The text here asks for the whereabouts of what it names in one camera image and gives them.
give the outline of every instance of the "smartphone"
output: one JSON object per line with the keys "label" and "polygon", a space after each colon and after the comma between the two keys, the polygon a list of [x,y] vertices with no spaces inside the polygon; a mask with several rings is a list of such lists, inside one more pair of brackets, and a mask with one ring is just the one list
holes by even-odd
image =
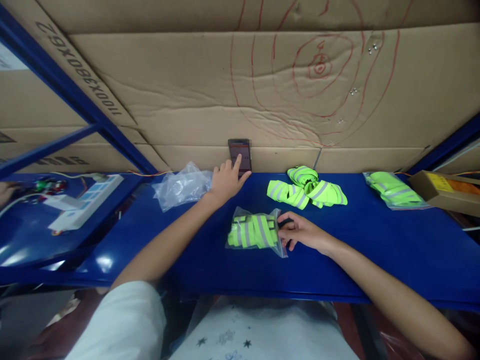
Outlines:
{"label": "smartphone", "polygon": [[229,139],[228,148],[230,149],[231,162],[235,164],[237,156],[241,154],[240,171],[238,176],[242,176],[247,171],[252,171],[252,147],[249,139]]}

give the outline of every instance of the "wrist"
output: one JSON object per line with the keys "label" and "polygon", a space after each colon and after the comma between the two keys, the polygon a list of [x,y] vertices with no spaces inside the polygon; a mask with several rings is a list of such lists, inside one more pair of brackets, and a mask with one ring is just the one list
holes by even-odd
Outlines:
{"label": "wrist", "polygon": [[350,249],[350,246],[333,236],[331,240],[332,241],[329,242],[324,255],[336,262],[337,259],[342,256],[342,254]]}
{"label": "wrist", "polygon": [[199,202],[202,202],[203,204],[207,205],[209,208],[211,208],[213,211],[216,211],[220,209],[226,201],[221,199],[219,196],[216,196],[212,192],[207,192]]}
{"label": "wrist", "polygon": [[318,248],[317,250],[332,260],[344,250],[345,246],[348,246],[343,241],[340,241],[331,235],[329,235],[328,238],[323,238],[320,241],[320,244],[321,248]]}

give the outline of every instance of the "orange wire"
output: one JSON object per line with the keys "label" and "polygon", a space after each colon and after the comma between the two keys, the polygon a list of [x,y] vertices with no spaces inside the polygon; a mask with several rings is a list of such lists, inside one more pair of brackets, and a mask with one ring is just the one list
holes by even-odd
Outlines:
{"label": "orange wire", "polygon": [[459,175],[467,175],[467,174],[478,174],[480,171],[467,171],[467,172],[461,172],[458,174],[452,174],[453,176],[459,176]]}
{"label": "orange wire", "polygon": [[132,174],[135,174],[135,175],[138,175],[138,176],[143,176],[143,177],[152,177],[152,176],[163,175],[163,174],[166,174],[166,173],[171,173],[171,171],[157,172],[156,174],[153,174],[153,175],[140,174],[138,172],[131,171],[131,170],[128,170],[128,173],[132,173]]}

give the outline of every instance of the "reflective vest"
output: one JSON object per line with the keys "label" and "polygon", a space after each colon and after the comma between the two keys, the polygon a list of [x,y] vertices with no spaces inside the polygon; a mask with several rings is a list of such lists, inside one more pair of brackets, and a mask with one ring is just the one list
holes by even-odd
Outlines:
{"label": "reflective vest", "polygon": [[291,168],[287,174],[294,185],[271,180],[266,191],[269,198],[301,210],[305,209],[310,200],[318,208],[348,204],[340,186],[324,180],[319,181],[317,172],[307,166]]}

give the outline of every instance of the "white power strip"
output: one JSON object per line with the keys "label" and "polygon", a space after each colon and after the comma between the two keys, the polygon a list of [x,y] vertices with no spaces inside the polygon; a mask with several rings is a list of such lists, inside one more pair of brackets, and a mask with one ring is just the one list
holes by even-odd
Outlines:
{"label": "white power strip", "polygon": [[80,229],[99,206],[124,180],[120,175],[109,175],[105,182],[96,182],[78,200],[83,202],[79,209],[64,211],[48,228],[60,232]]}

